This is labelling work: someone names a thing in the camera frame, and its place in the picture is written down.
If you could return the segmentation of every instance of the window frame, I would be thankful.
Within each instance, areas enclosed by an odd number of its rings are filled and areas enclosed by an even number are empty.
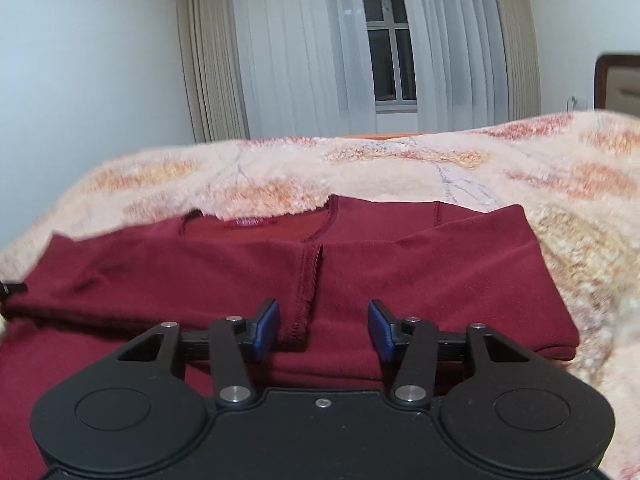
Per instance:
[[[394,66],[394,84],[396,86],[396,99],[394,101],[376,101],[376,113],[393,112],[417,112],[418,101],[415,99],[406,100],[402,98],[402,80],[400,74],[400,58],[398,56],[398,42],[396,41],[396,30],[409,30],[408,23],[396,23],[394,21],[393,4],[391,0],[380,0],[382,6],[381,22],[367,22],[367,35],[370,30],[388,30],[389,41],[391,43],[391,59]]]

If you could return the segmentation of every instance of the fuzzy blanket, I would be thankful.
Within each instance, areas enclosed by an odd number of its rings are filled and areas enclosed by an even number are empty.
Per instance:
[[[52,230],[86,237],[199,208],[230,219],[295,213],[329,193],[441,200],[480,211],[522,204],[582,335],[567,369],[612,403],[603,469],[640,478],[640,120],[556,114],[394,140],[236,140],[148,150],[85,176],[0,253],[19,279]]]

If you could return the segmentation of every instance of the circular cap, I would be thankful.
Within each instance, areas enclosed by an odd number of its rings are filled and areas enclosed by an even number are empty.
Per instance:
[[[551,364],[483,366],[440,406],[444,430],[463,450],[500,470],[552,476],[602,457],[614,419],[598,392]]]
[[[187,447],[207,421],[202,398],[168,372],[145,373],[140,364],[94,365],[41,396],[31,433],[43,455],[120,478]]]
[[[328,408],[331,404],[332,402],[329,399],[316,399],[316,406],[318,408]]]
[[[251,397],[251,391],[244,386],[227,386],[220,390],[220,399],[226,402],[243,402]]]
[[[524,431],[552,430],[564,423],[571,413],[561,397],[534,388],[502,394],[495,401],[494,410],[504,423]]]
[[[396,397],[405,402],[417,402],[423,400],[427,396],[427,391],[421,386],[415,384],[406,384],[400,386],[395,392]]]
[[[76,415],[94,430],[119,431],[146,419],[149,398],[127,388],[106,388],[90,393],[76,407]]]

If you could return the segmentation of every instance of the white wall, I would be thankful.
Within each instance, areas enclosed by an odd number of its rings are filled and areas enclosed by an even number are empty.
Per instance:
[[[175,0],[0,0],[0,247],[83,173],[193,142]]]
[[[416,112],[376,114],[379,134],[415,134],[418,132]]]
[[[640,52],[640,0],[531,0],[538,38],[542,112],[569,97],[593,107],[593,71],[603,52]]]

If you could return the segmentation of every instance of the bed headboard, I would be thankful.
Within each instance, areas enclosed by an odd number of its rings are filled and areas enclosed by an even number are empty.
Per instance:
[[[594,107],[640,117],[640,54],[598,58]]]

